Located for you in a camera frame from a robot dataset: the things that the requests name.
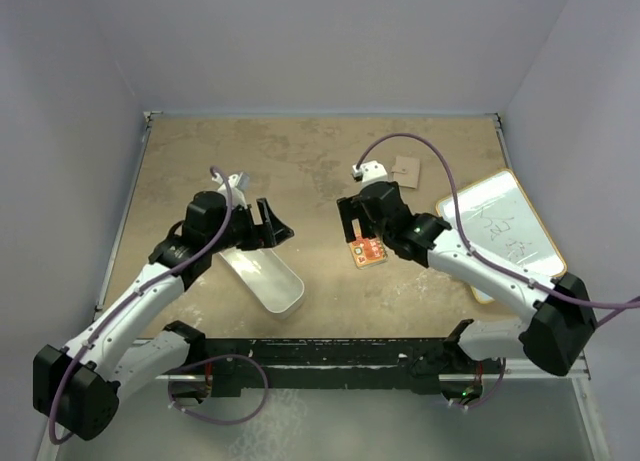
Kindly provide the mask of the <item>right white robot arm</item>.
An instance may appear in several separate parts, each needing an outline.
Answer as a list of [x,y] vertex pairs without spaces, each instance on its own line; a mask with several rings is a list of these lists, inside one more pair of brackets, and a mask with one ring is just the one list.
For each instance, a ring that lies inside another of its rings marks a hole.
[[347,242],[377,237],[399,258],[455,277],[514,313],[507,321],[459,325],[456,341],[444,350],[446,364],[456,372],[486,359],[517,358],[565,376],[596,330],[580,278],[567,273],[553,279],[474,247],[443,218],[412,213],[395,182],[370,184],[338,199],[337,207]]

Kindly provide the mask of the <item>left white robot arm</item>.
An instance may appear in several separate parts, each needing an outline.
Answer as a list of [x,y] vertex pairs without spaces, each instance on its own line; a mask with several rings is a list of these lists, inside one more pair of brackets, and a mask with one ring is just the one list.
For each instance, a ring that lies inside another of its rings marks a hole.
[[274,248],[293,237],[292,228],[257,201],[250,205],[227,190],[197,193],[183,220],[175,223],[150,254],[126,291],[79,335],[61,348],[44,346],[33,360],[33,406],[57,434],[92,440],[114,418],[119,405],[158,375],[194,373],[206,364],[205,335],[181,322],[167,325],[144,345],[135,340],[167,306],[185,294],[212,265],[214,255],[236,248]]

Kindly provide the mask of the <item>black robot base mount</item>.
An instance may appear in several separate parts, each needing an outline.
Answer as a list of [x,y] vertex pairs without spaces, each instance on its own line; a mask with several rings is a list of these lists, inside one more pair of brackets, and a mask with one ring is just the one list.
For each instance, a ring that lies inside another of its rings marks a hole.
[[238,397],[261,389],[266,374],[271,389],[404,390],[419,395],[460,395],[483,374],[497,375],[501,363],[473,361],[455,342],[467,320],[445,338],[266,339],[208,338],[182,321],[164,327],[186,338],[186,375],[202,375],[195,366],[211,357],[212,392]]

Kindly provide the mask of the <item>white oblong plastic tray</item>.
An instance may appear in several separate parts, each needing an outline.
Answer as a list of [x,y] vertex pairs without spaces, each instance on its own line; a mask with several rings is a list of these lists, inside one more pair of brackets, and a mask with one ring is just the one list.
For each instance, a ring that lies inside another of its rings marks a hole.
[[273,249],[229,249],[220,256],[273,317],[285,319],[302,304],[303,280]]

